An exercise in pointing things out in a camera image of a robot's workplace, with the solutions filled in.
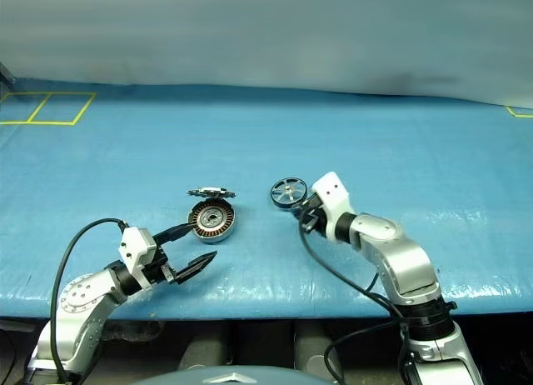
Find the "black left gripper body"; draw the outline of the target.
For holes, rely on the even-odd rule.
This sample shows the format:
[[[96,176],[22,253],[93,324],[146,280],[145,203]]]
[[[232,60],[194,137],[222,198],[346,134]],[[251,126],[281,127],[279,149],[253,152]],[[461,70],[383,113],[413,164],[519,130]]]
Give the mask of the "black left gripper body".
[[[177,271],[168,263],[168,257],[156,241],[148,238],[147,251],[141,256],[141,273],[146,279],[147,288],[161,282],[175,283]]]

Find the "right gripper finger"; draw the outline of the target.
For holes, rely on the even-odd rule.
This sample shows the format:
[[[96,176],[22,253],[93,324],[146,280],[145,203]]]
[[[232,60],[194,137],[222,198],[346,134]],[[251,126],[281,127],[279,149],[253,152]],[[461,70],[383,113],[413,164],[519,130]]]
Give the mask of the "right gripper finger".
[[[306,211],[309,202],[311,202],[312,199],[313,197],[303,197],[291,206],[291,213],[296,219],[299,219],[300,216]]]

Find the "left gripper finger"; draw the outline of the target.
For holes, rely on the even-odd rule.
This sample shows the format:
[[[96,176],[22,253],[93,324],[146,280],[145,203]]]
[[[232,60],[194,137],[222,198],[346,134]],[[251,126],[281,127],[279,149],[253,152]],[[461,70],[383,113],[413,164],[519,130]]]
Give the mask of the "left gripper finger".
[[[189,279],[195,277],[200,273],[207,265],[209,265],[212,260],[217,255],[217,251],[208,252],[202,254],[201,256],[191,260],[187,266],[179,271],[173,272],[173,282],[177,284],[182,284]]]
[[[196,225],[194,223],[189,222],[179,224],[153,235],[152,238],[155,241],[155,244],[160,247],[165,243],[175,242],[176,240],[186,236],[195,227]]]

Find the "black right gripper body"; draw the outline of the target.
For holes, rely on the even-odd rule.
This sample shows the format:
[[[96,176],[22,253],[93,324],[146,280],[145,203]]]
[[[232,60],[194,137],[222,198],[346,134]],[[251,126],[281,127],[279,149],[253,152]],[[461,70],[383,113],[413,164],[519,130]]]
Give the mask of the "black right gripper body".
[[[313,197],[309,202],[308,208],[300,216],[301,229],[305,233],[317,232],[321,236],[326,235],[327,217],[322,208],[322,200],[316,193],[313,193],[310,197]]]

